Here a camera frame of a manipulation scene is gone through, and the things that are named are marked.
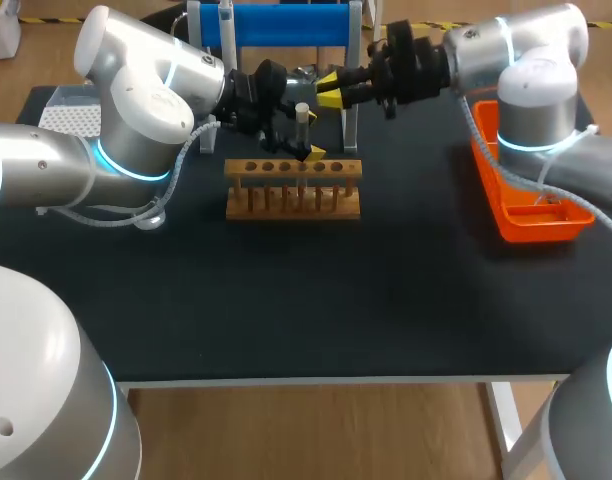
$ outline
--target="white container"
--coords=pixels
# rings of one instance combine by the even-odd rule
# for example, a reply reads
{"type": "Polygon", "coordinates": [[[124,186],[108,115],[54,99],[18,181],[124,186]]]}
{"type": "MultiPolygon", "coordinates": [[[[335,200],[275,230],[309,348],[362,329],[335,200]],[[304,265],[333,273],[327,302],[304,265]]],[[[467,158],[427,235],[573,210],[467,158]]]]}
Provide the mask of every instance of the white container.
{"type": "Polygon", "coordinates": [[[22,30],[17,19],[19,0],[3,0],[0,6],[0,58],[14,57],[22,30]]]}

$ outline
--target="wooden test tube rack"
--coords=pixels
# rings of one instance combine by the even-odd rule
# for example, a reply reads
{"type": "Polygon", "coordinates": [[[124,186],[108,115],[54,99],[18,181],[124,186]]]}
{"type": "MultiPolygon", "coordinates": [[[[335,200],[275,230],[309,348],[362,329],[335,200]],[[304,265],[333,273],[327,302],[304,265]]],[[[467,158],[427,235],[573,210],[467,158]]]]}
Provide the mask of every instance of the wooden test tube rack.
{"type": "Polygon", "coordinates": [[[346,220],[360,218],[357,180],[361,160],[226,160],[224,175],[233,182],[228,191],[226,218],[231,220],[346,220]],[[343,185],[304,186],[304,179],[345,179],[343,185]],[[242,186],[253,181],[262,186],[242,186]],[[264,185],[264,180],[283,186],[264,185]]]}

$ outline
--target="orange tray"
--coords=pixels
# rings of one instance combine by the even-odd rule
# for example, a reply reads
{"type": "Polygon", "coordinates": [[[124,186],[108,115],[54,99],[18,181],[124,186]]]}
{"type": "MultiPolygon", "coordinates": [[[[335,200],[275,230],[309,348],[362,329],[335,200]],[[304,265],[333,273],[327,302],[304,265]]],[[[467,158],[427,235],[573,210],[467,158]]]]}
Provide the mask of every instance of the orange tray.
{"type": "MultiPolygon", "coordinates": [[[[474,117],[491,153],[497,158],[497,101],[477,102],[474,117]]],[[[569,200],[545,198],[536,205],[538,193],[508,185],[501,174],[488,164],[475,139],[471,139],[471,145],[499,233],[507,242],[570,241],[595,221],[592,213],[569,200]]]]}

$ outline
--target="blue bar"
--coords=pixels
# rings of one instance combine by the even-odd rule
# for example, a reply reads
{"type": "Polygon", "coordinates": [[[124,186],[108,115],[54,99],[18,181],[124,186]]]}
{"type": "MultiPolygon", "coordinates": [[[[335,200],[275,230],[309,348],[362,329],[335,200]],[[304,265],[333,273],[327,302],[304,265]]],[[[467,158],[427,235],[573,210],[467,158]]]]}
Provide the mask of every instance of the blue bar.
{"type": "MultiPolygon", "coordinates": [[[[217,5],[200,7],[202,45],[220,47],[217,5]]],[[[346,47],[348,5],[235,5],[237,47],[346,47]]]]}

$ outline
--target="hazard tape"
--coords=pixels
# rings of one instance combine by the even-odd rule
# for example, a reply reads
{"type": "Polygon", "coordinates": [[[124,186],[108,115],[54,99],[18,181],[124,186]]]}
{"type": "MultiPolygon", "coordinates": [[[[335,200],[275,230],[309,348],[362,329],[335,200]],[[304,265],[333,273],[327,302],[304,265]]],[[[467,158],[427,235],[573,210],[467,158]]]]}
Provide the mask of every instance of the hazard tape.
{"type": "MultiPolygon", "coordinates": [[[[468,22],[415,22],[410,24],[414,29],[420,30],[450,30],[451,28],[465,27],[472,25],[468,22]]],[[[603,28],[611,29],[612,22],[587,22],[588,28],[603,28]]],[[[362,25],[364,30],[372,30],[370,25],[362,25]]],[[[386,25],[382,25],[382,30],[386,29],[386,25]]]]}
{"type": "Polygon", "coordinates": [[[44,24],[44,23],[52,23],[52,24],[79,24],[84,23],[85,18],[28,18],[21,17],[19,19],[19,23],[22,24],[44,24]]]}
{"type": "MultiPolygon", "coordinates": [[[[84,23],[85,18],[29,18],[21,17],[19,23],[23,24],[78,24],[84,23]]],[[[433,29],[433,30],[450,30],[451,28],[465,27],[471,25],[468,22],[415,22],[410,24],[415,29],[433,29]]],[[[612,22],[588,22],[589,28],[611,29],[612,22]]],[[[372,30],[370,25],[362,25],[364,30],[372,30]]],[[[386,29],[386,25],[382,25],[382,30],[386,29]]]]}

